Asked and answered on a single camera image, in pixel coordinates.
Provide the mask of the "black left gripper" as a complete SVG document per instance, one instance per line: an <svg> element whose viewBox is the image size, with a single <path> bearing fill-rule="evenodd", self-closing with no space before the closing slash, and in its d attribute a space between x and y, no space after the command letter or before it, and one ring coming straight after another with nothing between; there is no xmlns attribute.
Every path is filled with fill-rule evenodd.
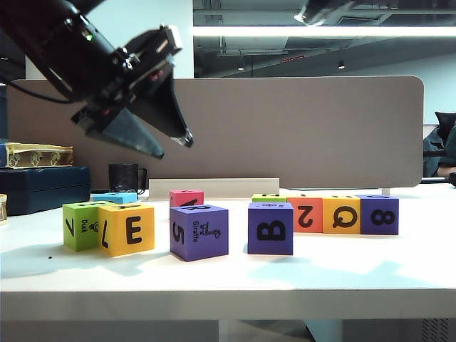
<svg viewBox="0 0 456 342"><path fill-rule="evenodd" d="M114 50L101 89L71 120L87 136L162 159L164 150L139 119L185 147L193 136L174 92L173 31L146 31Z"/></svg>

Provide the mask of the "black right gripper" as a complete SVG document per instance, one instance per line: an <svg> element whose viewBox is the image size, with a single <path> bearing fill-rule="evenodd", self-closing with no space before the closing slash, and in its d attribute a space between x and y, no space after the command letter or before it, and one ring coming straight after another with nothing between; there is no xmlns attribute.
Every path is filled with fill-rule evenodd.
<svg viewBox="0 0 456 342"><path fill-rule="evenodd" d="M349 0L308 0L304 16L317 16L329 14L332 11L351 8L356 1Z"/></svg>

